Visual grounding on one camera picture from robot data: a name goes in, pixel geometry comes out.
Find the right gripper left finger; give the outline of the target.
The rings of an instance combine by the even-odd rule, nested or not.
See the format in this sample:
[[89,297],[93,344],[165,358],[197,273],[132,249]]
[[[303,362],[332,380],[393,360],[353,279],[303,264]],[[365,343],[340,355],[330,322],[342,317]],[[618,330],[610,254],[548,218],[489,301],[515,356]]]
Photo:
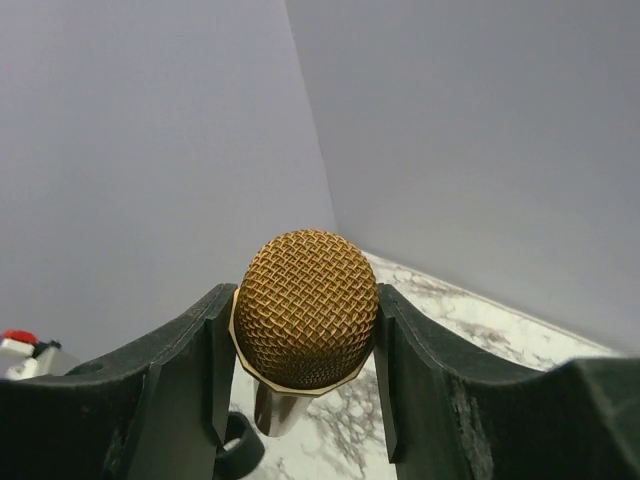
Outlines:
[[211,479],[227,426],[236,287],[72,369],[1,383],[4,479]]

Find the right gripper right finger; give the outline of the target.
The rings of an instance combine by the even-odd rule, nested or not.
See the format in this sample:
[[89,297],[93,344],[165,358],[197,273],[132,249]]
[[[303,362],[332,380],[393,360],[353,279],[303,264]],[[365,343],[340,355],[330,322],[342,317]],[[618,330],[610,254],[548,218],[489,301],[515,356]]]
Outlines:
[[401,479],[635,479],[639,362],[504,360],[382,284],[375,367]]

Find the black round-base clip stand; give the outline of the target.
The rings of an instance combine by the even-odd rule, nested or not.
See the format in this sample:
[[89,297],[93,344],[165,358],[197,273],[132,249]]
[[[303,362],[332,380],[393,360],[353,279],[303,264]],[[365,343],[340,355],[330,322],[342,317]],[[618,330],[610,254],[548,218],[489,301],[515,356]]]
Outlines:
[[216,452],[213,478],[243,479],[259,466],[264,455],[264,444],[248,418],[239,411],[231,411],[224,445]]

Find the gold microphone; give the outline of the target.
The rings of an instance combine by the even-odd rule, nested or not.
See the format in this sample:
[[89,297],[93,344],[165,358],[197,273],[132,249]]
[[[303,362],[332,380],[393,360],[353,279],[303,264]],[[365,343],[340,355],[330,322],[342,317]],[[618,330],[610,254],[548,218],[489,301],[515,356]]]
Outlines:
[[338,234],[296,230],[258,251],[234,294],[229,333],[254,380],[262,434],[287,434],[314,399],[358,376],[378,309],[369,261]]

